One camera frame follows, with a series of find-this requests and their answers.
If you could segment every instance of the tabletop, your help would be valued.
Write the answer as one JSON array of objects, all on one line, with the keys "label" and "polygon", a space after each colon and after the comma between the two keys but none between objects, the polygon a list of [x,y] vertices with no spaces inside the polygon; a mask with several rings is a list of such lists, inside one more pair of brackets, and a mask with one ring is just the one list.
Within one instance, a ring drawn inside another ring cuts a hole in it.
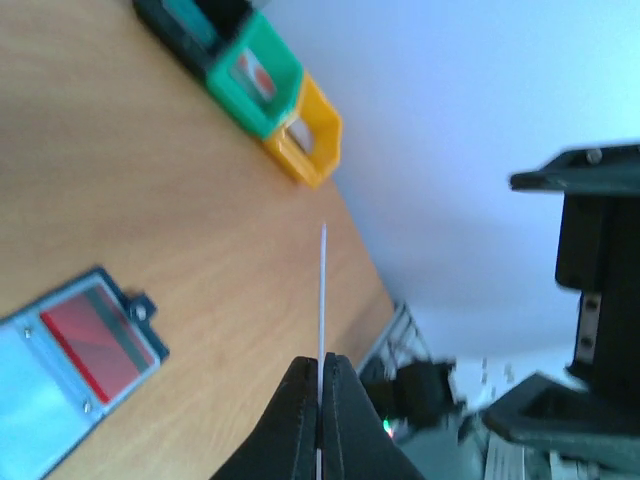
[{"label": "tabletop", "polygon": [[102,264],[171,349],[54,480],[213,474],[316,355],[323,222],[327,348],[356,363],[392,314],[334,184],[293,183],[125,0],[0,5],[0,222],[1,314]]}]

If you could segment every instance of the yellow plastic bin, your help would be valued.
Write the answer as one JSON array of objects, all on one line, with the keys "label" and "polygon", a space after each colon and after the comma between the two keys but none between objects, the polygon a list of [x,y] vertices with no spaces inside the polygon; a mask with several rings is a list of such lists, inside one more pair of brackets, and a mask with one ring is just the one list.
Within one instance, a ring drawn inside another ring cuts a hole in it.
[{"label": "yellow plastic bin", "polygon": [[[297,120],[302,120],[312,135],[308,151],[291,134]],[[340,164],[341,139],[340,114],[305,71],[295,108],[263,144],[292,177],[316,188]]]}]

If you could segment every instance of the bolt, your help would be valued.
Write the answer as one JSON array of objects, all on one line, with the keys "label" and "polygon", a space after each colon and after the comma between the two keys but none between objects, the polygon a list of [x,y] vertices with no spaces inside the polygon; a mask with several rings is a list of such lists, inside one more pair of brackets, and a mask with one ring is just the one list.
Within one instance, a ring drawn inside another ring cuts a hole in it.
[{"label": "bolt", "polygon": [[591,165],[598,165],[602,161],[602,150],[594,148],[587,150],[587,162]]},{"label": "bolt", "polygon": [[137,305],[135,309],[136,317],[138,320],[146,320],[147,319],[147,309],[144,308],[144,305]]}]

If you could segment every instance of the red stripe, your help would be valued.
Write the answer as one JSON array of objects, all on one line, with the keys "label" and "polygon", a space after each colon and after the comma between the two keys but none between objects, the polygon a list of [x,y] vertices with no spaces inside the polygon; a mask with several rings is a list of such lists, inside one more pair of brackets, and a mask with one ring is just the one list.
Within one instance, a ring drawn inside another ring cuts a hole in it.
[{"label": "red stripe", "polygon": [[98,381],[95,379],[95,377],[91,375],[89,368],[85,365],[82,359],[73,351],[69,342],[65,340],[64,336],[62,335],[62,332],[60,332],[60,330],[56,326],[55,321],[53,320],[53,317],[49,313],[43,312],[40,315],[40,318],[42,319],[44,324],[47,326],[47,328],[51,331],[51,333],[53,334],[57,342],[60,344],[60,347],[65,351],[65,353],[71,360],[71,363],[75,365],[75,367],[80,372],[80,375],[84,377],[84,379],[87,381],[89,386],[93,389],[93,391],[98,396],[100,401],[102,403],[108,403],[110,400],[109,396],[102,389],[102,387],[100,386]]}]

